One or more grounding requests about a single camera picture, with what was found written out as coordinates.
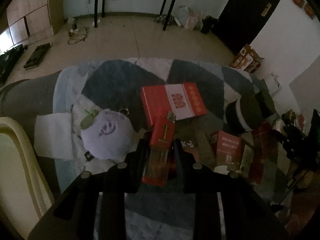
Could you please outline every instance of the tiled floor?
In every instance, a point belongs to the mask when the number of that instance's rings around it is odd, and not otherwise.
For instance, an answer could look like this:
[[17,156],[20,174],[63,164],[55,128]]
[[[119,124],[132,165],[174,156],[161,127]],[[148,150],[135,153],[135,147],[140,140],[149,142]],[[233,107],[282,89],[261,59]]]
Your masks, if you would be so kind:
[[[88,38],[68,45],[69,25],[55,36],[29,46],[12,70],[7,83],[55,73],[79,61],[110,60],[129,57],[157,57],[187,61],[216,62],[228,65],[234,55],[212,33],[186,31],[177,26],[162,25],[149,17],[106,17],[98,28],[93,18],[80,20],[89,27]],[[23,68],[36,46],[52,43],[52,47],[37,68]]]

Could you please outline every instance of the yellow plastic tub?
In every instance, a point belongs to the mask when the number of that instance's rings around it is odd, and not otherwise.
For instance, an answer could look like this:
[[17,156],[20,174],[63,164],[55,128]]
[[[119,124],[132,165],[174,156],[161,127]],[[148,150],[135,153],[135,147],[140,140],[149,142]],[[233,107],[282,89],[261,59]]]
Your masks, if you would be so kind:
[[27,239],[53,201],[25,131],[15,120],[0,117],[0,206],[5,215]]

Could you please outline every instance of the black door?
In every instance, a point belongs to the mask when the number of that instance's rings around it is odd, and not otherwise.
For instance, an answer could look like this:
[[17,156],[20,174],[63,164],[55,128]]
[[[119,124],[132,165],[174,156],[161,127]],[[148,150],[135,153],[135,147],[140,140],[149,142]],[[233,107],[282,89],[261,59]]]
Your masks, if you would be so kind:
[[258,35],[279,1],[229,0],[213,29],[215,35],[237,54],[245,44],[250,44]]

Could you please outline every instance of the white band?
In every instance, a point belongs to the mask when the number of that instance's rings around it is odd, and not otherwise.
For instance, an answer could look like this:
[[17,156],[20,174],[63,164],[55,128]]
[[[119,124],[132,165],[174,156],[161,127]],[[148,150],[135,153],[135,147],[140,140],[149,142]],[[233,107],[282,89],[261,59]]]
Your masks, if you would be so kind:
[[240,108],[240,99],[241,99],[241,98],[239,98],[239,99],[236,101],[236,113],[237,113],[237,117],[238,117],[239,123],[241,124],[241,126],[243,127],[243,129],[245,129],[246,131],[252,131],[253,129],[251,129],[251,128],[249,127],[249,125],[247,125],[247,123],[245,122],[244,117],[242,116],[241,108]]

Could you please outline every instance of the cabinet door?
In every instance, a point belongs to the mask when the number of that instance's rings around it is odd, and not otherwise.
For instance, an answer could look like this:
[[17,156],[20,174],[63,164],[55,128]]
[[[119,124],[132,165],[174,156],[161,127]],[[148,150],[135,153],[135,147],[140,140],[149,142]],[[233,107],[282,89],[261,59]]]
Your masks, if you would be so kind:
[[10,26],[9,29],[13,44],[17,44],[18,42],[28,38],[26,25],[23,18],[18,20],[14,25]]
[[12,0],[7,8],[9,26],[46,4],[47,0]]
[[26,19],[30,35],[51,27],[47,6],[28,14]]
[[2,52],[5,52],[7,51],[7,49],[9,49],[12,46],[13,46],[13,42],[11,39],[10,30],[8,28],[0,35],[0,50]]

